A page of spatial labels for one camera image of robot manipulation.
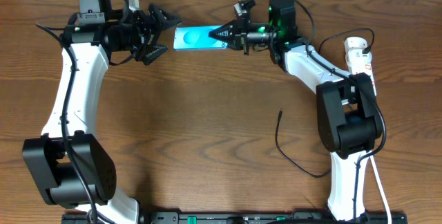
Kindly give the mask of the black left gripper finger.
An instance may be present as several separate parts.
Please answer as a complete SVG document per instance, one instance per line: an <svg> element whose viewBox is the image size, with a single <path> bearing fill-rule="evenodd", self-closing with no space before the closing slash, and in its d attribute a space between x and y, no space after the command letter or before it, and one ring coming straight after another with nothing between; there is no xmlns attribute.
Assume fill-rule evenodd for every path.
<svg viewBox="0 0 442 224"><path fill-rule="evenodd" d="M150 22L155 30L167 30L182 23L182 19L151 3L148 7Z"/></svg>
<svg viewBox="0 0 442 224"><path fill-rule="evenodd" d="M145 66L152 64L159 56L163 55L168 48L162 44L144 44L137 51L136 61L142 62Z"/></svg>

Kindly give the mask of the Galaxy S25 smartphone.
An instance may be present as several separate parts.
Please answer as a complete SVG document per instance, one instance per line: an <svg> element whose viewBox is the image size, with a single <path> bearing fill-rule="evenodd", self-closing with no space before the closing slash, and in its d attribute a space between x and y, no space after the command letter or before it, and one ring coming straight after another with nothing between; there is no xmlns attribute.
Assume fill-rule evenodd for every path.
<svg viewBox="0 0 442 224"><path fill-rule="evenodd" d="M209 32L216 28L219 28L219 26L177 27L173 48L175 50L226 49L227 44L225 42L209 36Z"/></svg>

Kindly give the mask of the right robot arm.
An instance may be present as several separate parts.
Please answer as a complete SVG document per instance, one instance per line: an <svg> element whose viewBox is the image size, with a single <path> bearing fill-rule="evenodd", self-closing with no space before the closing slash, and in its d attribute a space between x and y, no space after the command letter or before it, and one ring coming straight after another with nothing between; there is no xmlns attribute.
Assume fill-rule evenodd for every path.
<svg viewBox="0 0 442 224"><path fill-rule="evenodd" d="M299 0L269 0L267 23L251 22L256 0L235 4L236 18L209 36L245 55L251 48L268 50L272 62L296 77L316 96L320 140L331 156L331 191L327 206L334 223L366 223L363 205L365 165L385 145L385 119L372 80L334 66L298 33Z"/></svg>

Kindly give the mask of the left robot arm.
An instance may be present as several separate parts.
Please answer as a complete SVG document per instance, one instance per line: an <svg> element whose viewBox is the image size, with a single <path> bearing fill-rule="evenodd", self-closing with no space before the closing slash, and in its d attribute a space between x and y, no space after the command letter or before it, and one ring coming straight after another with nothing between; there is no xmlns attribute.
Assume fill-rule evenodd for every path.
<svg viewBox="0 0 442 224"><path fill-rule="evenodd" d="M79 0L79 11L63 28L47 27L62 49L62 72L50 117L38 138L25 140L23 160L47 205L80 211L82 223L147 223L138 200L117 186L116 168L96 137L101 85L112 55L153 63L167 50L161 33L180 24L178 16L138 0Z"/></svg>

